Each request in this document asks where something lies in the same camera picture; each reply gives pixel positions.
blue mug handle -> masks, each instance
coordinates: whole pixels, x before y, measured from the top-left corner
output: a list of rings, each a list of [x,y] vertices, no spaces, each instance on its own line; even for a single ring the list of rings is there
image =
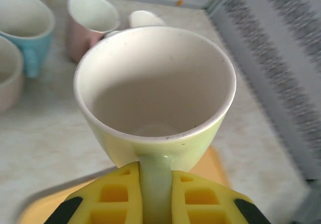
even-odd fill
[[[33,49],[23,49],[22,53],[25,59],[25,75],[28,78],[39,76],[39,60],[36,51]]]

beige mug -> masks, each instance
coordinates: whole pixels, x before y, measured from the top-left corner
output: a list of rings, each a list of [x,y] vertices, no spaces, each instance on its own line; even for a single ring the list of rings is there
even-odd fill
[[[78,63],[105,34],[120,24],[117,9],[107,0],[68,0],[66,47],[69,58]]]
[[[0,112],[20,98],[24,85],[24,60],[20,50],[0,36]]]
[[[232,104],[226,54],[196,33],[148,26],[100,41],[80,61],[75,97],[116,166],[139,161],[145,224],[171,223],[171,170],[189,171]]]

yellow tray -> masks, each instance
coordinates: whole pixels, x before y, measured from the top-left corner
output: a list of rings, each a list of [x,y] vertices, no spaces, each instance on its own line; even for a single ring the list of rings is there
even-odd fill
[[[69,182],[65,185],[44,190],[26,201],[17,217],[18,224],[43,224],[67,196],[79,190],[95,179],[112,172],[116,167],[96,173],[86,178]],[[217,152],[210,147],[199,163],[190,171],[209,180],[230,187],[226,173]]]

countertop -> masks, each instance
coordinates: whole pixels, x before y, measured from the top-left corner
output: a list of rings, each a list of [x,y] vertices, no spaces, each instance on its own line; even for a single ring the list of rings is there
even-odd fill
[[[21,203],[40,190],[112,167],[73,95],[76,65],[65,54],[67,0],[41,0],[56,16],[55,38],[41,76],[27,79],[20,102],[0,117],[0,223],[12,223]],[[224,49],[202,10],[109,0],[123,20],[134,10],[169,26],[195,31]],[[123,21],[121,28],[126,28]],[[272,223],[284,223],[308,187],[273,132],[236,67],[235,100],[213,146],[236,191],[249,196]]]

mug rim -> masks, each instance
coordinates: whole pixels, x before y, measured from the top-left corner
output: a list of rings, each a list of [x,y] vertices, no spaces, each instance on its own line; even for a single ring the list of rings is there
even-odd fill
[[[50,20],[50,23],[49,23],[49,26],[46,28],[45,31],[43,31],[42,33],[38,34],[38,35],[35,35],[35,36],[28,36],[28,37],[21,37],[21,36],[16,36],[16,35],[10,35],[10,34],[7,34],[6,32],[3,32],[0,30],[0,33],[4,36],[8,36],[8,37],[11,37],[11,38],[15,38],[15,39],[21,39],[21,40],[33,40],[33,39],[38,39],[38,38],[42,38],[44,36],[47,36],[49,33],[51,33],[53,31],[53,29],[55,28],[55,25],[56,25],[56,19],[55,19],[55,16],[53,14],[53,12],[51,11],[51,9],[46,5],[44,4],[42,1],[40,0],[33,0],[33,1],[36,1],[37,3],[39,3],[40,5],[42,5],[46,11],[47,11],[47,14],[49,16],[49,20]]]
[[[10,40],[6,39],[3,36],[0,36],[0,40],[3,40],[5,43],[7,43],[11,47],[12,52],[18,55],[18,61],[15,63],[15,70],[10,74],[9,78],[7,78],[3,82],[0,82],[0,87],[6,87],[20,76],[24,68],[24,61],[22,53],[17,46],[15,46]]]
[[[125,32],[130,32],[133,30],[137,30],[137,29],[145,29],[145,28],[154,28],[154,29],[172,29],[172,30],[176,30],[176,31],[181,31],[182,33],[188,34],[188,35],[194,35],[195,37],[207,42],[208,44],[210,44],[216,51],[218,51],[219,54],[221,54],[222,58],[224,58],[225,63],[227,65],[227,68],[231,74],[231,84],[228,88],[228,95],[225,98],[223,104],[220,106],[220,108],[218,109],[218,111],[216,111],[216,113],[214,115],[212,115],[207,121],[203,122],[201,125],[192,128],[190,130],[175,134],[175,135],[169,135],[169,136],[159,136],[159,137],[146,137],[146,136],[136,136],[136,135],[131,135],[131,134],[127,134],[121,131],[118,131],[116,129],[113,129],[111,127],[109,127],[108,125],[104,124],[103,122],[101,122],[100,120],[98,120],[92,113],[91,111],[87,108],[86,104],[84,103],[84,100],[80,94],[80,90],[78,88],[79,86],[79,71],[81,69],[82,63],[84,61],[86,61],[86,58],[90,55],[90,53],[93,51],[94,48],[91,48],[84,56],[83,58],[80,60],[79,64],[77,65],[75,74],[74,74],[74,95],[75,95],[75,99],[81,109],[81,111],[83,112],[85,118],[89,119],[90,121],[92,121],[95,125],[97,125],[100,129],[102,129],[103,131],[106,131],[107,133],[110,133],[113,136],[119,137],[121,139],[124,140],[129,140],[129,141],[134,141],[137,143],[141,143],[141,144],[150,144],[151,142],[153,143],[170,143],[176,140],[182,140],[185,139],[187,137],[191,137],[193,135],[196,135],[200,132],[203,132],[209,128],[211,128],[213,125],[215,125],[218,121],[220,121],[222,118],[224,118],[225,114],[227,113],[228,109],[230,108],[234,96],[235,96],[235,92],[236,92],[236,74],[235,74],[235,70],[233,67],[233,64],[231,62],[231,60],[229,59],[229,57],[226,55],[226,53],[220,48],[218,47],[213,41],[209,40],[208,38],[195,33],[193,31],[189,31],[186,29],[182,29],[182,28],[176,28],[176,27],[169,27],[169,26],[143,26],[143,27],[137,27],[137,28],[132,28],[132,29],[127,29],[124,31],[121,31],[121,33],[125,33]],[[115,38],[115,36],[117,35],[111,35],[110,37],[101,40],[96,46],[98,45],[104,45],[106,43],[108,43],[109,38]]]
[[[76,20],[76,18],[74,17],[74,15],[72,14],[71,1],[72,1],[72,0],[68,0],[68,3],[67,3],[68,14],[70,15],[70,17],[71,17],[77,24],[79,24],[81,27],[85,28],[86,30],[89,30],[89,31],[91,31],[91,32],[96,32],[96,33],[104,34],[104,33],[108,33],[108,32],[111,32],[111,31],[114,31],[114,30],[118,29],[118,27],[119,27],[119,25],[120,25],[120,14],[119,14],[117,8],[116,8],[111,2],[109,2],[108,0],[100,0],[100,1],[105,2],[105,4],[108,5],[108,6],[112,9],[113,13],[114,13],[115,16],[116,16],[116,23],[115,23],[115,25],[114,25],[111,29],[105,30],[105,31],[93,30],[93,29],[88,28],[88,27],[84,26],[83,24],[79,23],[79,22]]]

